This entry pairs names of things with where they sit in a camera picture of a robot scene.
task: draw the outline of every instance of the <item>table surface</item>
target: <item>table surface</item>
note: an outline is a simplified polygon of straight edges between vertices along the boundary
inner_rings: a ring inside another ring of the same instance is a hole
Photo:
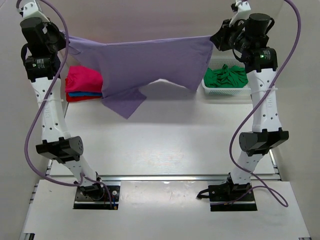
[[[70,103],[66,123],[72,136],[81,136],[84,157],[105,175],[225,175],[233,169],[230,139],[252,110],[250,98],[206,97],[166,81],[141,88],[147,100],[124,119],[89,100]],[[243,127],[250,132],[253,120]],[[234,158],[240,154],[238,138]],[[274,174],[269,155],[256,167],[257,174]],[[52,176],[70,176],[53,162]]]
[[[283,194],[288,208],[278,204],[264,189],[256,189],[258,211],[210,212],[207,199],[195,198],[200,190],[207,188],[206,182],[122,181],[119,210],[79,210],[73,209],[75,188],[41,180],[23,232],[34,233],[34,240],[298,240],[309,237],[290,183],[267,183]]]

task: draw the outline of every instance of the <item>blue cloth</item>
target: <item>blue cloth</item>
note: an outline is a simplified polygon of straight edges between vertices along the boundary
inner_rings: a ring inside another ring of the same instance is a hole
[[[70,37],[69,54],[101,73],[102,103],[124,118],[146,99],[139,91],[158,79],[196,91],[211,59],[210,36],[99,43]]]
[[[68,94],[70,97],[83,97],[83,96],[88,96],[88,97],[101,96],[102,97],[102,93],[88,92],[88,91],[74,91],[74,92],[69,92]]]

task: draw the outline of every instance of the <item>black mounting base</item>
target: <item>black mounting base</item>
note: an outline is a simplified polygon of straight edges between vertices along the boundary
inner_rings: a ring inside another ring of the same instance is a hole
[[[244,194],[243,191],[230,192],[228,189],[228,183],[208,186],[211,212],[248,212],[258,210],[253,191],[232,204],[215,205],[217,203],[236,200]]]
[[[93,200],[89,196],[83,195],[79,188],[76,189],[73,209],[95,209],[95,210],[118,210],[119,208],[119,197],[120,197],[120,184],[119,185],[108,185],[107,186],[110,194],[114,197],[111,199],[110,208],[110,201],[108,194],[105,193],[104,196],[101,196],[100,199]]]

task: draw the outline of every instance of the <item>laundry basket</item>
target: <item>laundry basket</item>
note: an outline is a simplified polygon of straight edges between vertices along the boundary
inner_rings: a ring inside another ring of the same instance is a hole
[[[245,65],[232,56],[220,56],[212,57],[209,63],[209,68],[212,70],[222,69],[224,64],[227,64],[228,67],[238,66],[244,68]],[[205,85],[205,81],[202,79],[202,86],[206,95],[210,96],[250,96],[251,89],[247,84],[243,88],[211,88]]]

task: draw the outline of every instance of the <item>fabric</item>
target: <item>fabric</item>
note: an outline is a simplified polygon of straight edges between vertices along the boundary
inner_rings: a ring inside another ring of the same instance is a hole
[[[65,85],[68,85],[68,78],[65,79]],[[100,99],[101,96],[69,96],[69,93],[65,93],[66,101],[68,103],[73,103],[73,102],[80,102],[80,101],[85,101],[85,100],[91,100],[91,99]]]
[[[67,78],[66,93],[101,93],[103,78],[98,71],[84,66],[71,66]]]
[[[226,64],[222,69],[208,68],[203,80],[208,88],[243,88],[248,84],[247,74],[243,67],[228,68]]]
[[[102,97],[102,93],[100,92],[88,92],[88,91],[74,91],[69,92],[70,97],[83,97],[83,96],[89,96],[89,97]]]
[[[139,87],[158,79],[195,92],[213,51],[210,36],[111,44],[71,36],[69,46],[83,66],[101,73],[102,103],[126,119],[146,99]]]

